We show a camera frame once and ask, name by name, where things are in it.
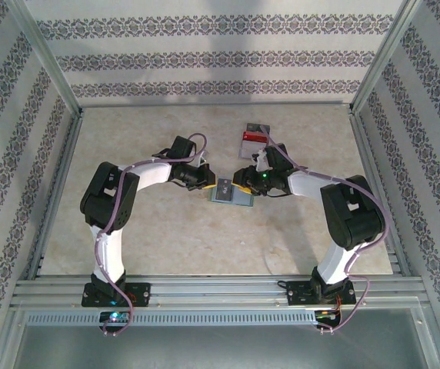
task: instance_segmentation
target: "wallpaper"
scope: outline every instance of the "wallpaper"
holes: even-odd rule
[[[27,2],[85,107],[351,102],[400,4]]]
[[[0,0],[0,331],[72,117]]]
[[[440,1],[421,4],[360,118],[440,326]]]

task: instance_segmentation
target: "beige surface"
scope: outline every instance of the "beige surface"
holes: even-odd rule
[[[78,206],[102,161],[122,165],[170,147],[176,135],[208,137],[217,175],[249,165],[238,159],[248,122],[269,124],[301,165],[330,175],[363,174],[343,105],[224,105],[89,108],[85,111],[43,274],[90,274],[90,230]],[[329,246],[322,208],[313,200],[255,198],[253,208],[213,204],[208,192],[157,184],[137,194],[123,232],[128,274],[310,274]],[[355,263],[356,273],[389,274],[385,246]]]

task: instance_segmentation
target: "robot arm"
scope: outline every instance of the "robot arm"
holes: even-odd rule
[[[154,156],[164,159],[187,158],[194,148],[194,142],[178,136],[171,148],[162,150]],[[102,269],[120,289],[125,288],[125,268],[121,253],[122,229],[131,217],[136,193],[148,186],[168,181],[181,181],[189,191],[215,186],[215,174],[210,170],[209,165],[201,160],[196,163],[198,166],[185,162],[152,162],[139,165],[125,174],[115,221],[109,231],[101,236],[97,250]],[[85,221],[91,228],[94,242],[111,217],[119,179],[124,169],[125,166],[101,163],[82,199],[80,211],[85,215]],[[91,279],[95,288],[109,296],[112,301],[120,300],[120,295],[107,282],[97,264]]]
[[[279,145],[285,153],[283,144]],[[274,146],[254,157],[255,165],[234,174],[232,183],[253,195],[268,195],[273,188],[285,194],[315,199],[325,209],[332,242],[312,272],[311,285],[320,302],[331,301],[348,283],[345,266],[355,252],[384,231],[384,218],[370,199],[347,185],[308,175],[287,161]],[[360,175],[348,181],[370,188]]]

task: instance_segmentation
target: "patterned wallpaper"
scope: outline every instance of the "patterned wallpaper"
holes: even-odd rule
[[[27,2],[82,106],[350,102],[401,0]]]
[[[0,0],[0,330],[45,213],[70,121],[48,73]]]
[[[440,326],[440,0],[421,4],[360,119]]]

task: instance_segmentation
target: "marble pattern surface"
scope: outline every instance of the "marble pattern surface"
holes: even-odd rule
[[[272,127],[301,165],[326,174],[363,174],[345,105],[206,105],[88,108],[45,253],[42,274],[90,274],[90,230],[79,203],[102,161],[123,165],[167,148],[176,135],[208,137],[218,176],[248,166],[238,159],[246,123]],[[214,204],[208,191],[158,184],[137,194],[123,232],[128,274],[310,274],[330,236],[322,207],[307,198],[255,198],[253,208]],[[355,273],[390,274],[383,244]]]

